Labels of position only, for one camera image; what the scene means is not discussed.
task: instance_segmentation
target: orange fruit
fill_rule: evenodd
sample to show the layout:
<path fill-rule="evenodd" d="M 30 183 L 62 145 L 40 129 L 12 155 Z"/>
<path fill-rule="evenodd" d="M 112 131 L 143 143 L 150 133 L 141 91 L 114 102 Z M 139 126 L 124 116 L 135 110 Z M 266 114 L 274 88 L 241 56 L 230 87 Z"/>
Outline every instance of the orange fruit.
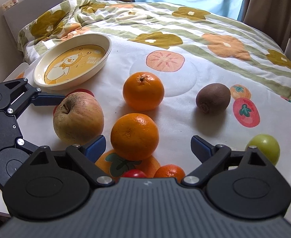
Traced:
<path fill-rule="evenodd" d="M 137 161 L 152 155 L 159 144 L 159 131 L 147 115 L 129 113 L 118 119 L 110 134 L 116 153 L 127 160 Z"/>
<path fill-rule="evenodd" d="M 144 172 L 148 178 L 152 178 L 155 172 L 160 168 L 160 163 L 154 156 L 150 156 L 144 160 L 130 161 L 118 156 L 114 150 L 103 153 L 95 165 L 115 180 L 132 169 L 139 169 Z"/>
<path fill-rule="evenodd" d="M 147 111 L 162 102 L 164 87 L 153 73 L 138 72 L 126 80 L 122 94 L 130 107 L 138 111 Z"/>
<path fill-rule="evenodd" d="M 246 87 L 244 87 L 243 85 L 240 85 L 240 84 L 236 84 L 236 85 L 231 86 L 230 93 L 231 93 L 233 99 L 237 99 L 240 97 L 248 98 L 248 99 L 251 98 L 250 91 Z"/>
<path fill-rule="evenodd" d="M 146 65 L 160 72 L 176 72 L 184 62 L 183 55 L 165 50 L 154 51 L 146 58 Z"/>
<path fill-rule="evenodd" d="M 185 173 L 182 168 L 176 165 L 161 166 L 154 174 L 154 178 L 174 177 L 178 182 L 185 177 Z"/>

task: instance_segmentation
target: kiwi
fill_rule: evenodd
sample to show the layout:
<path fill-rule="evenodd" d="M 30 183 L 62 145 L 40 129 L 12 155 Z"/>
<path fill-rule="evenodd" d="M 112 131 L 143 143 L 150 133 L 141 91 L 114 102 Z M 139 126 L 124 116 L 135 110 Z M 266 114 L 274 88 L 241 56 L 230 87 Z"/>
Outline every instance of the kiwi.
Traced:
<path fill-rule="evenodd" d="M 203 87 L 196 96 L 196 105 L 204 114 L 224 112 L 230 102 L 230 90 L 220 83 Z"/>

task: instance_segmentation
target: green striped blanket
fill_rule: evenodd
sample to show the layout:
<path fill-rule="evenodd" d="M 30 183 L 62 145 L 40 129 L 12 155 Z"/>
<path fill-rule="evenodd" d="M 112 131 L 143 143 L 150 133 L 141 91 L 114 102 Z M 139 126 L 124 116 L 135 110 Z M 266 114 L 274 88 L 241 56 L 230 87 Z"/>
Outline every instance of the green striped blanket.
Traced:
<path fill-rule="evenodd" d="M 178 46 L 291 99 L 291 61 L 270 37 L 242 22 L 175 4 L 64 0 L 20 31 L 18 48 L 31 63 L 87 32 L 162 49 Z"/>

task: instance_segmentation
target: cartoon duck illustration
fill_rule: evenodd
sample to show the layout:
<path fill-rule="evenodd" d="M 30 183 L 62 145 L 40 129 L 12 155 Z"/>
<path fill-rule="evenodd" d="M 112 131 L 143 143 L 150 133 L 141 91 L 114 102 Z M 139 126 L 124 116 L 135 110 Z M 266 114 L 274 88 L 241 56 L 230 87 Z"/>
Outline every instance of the cartoon duck illustration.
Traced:
<path fill-rule="evenodd" d="M 70 67 L 72 67 L 74 65 L 77 67 L 79 61 L 83 57 L 92 53 L 92 52 L 87 52 L 86 55 L 83 55 L 81 52 L 82 49 L 83 48 L 81 47 L 81 48 L 79 48 L 78 52 L 73 52 L 70 55 L 67 55 L 66 57 L 64 57 L 62 59 L 61 62 L 57 63 L 56 65 L 54 65 L 53 68 L 51 68 L 49 70 L 49 72 L 46 75 L 47 80 L 50 81 L 49 84 L 54 84 L 54 83 L 56 83 L 56 80 L 58 78 L 62 77 L 63 75 L 68 75 L 68 73 L 70 71 Z"/>

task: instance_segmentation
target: bed headboard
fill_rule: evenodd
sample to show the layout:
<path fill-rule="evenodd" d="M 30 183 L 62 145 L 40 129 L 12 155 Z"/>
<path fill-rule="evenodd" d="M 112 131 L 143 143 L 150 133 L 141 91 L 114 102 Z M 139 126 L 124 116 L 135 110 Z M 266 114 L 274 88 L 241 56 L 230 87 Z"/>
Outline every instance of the bed headboard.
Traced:
<path fill-rule="evenodd" d="M 14 40 L 17 41 L 19 31 L 28 23 L 37 19 L 63 0 L 23 0 L 3 13 L 11 30 Z"/>

